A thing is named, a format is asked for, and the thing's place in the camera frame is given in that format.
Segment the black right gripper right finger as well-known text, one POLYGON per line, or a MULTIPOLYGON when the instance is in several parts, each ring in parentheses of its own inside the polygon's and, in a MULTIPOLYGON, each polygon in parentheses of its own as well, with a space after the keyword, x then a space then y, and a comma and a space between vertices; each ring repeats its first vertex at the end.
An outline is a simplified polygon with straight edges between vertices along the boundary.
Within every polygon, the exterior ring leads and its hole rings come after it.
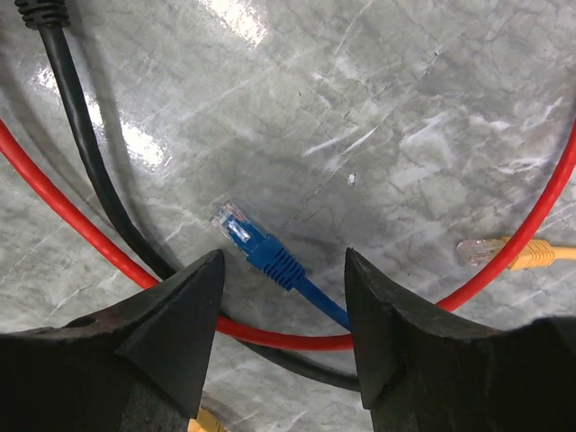
POLYGON ((374 430, 574 430, 574 318, 483 326, 398 285, 354 250, 345 292, 374 430))

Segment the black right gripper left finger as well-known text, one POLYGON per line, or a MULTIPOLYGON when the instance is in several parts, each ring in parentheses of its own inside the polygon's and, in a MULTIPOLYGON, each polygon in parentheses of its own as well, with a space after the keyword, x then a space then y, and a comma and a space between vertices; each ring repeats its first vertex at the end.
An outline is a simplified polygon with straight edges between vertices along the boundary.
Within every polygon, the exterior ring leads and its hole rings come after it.
POLYGON ((220 250, 61 328, 1 337, 4 431, 185 431, 203 394, 220 250))

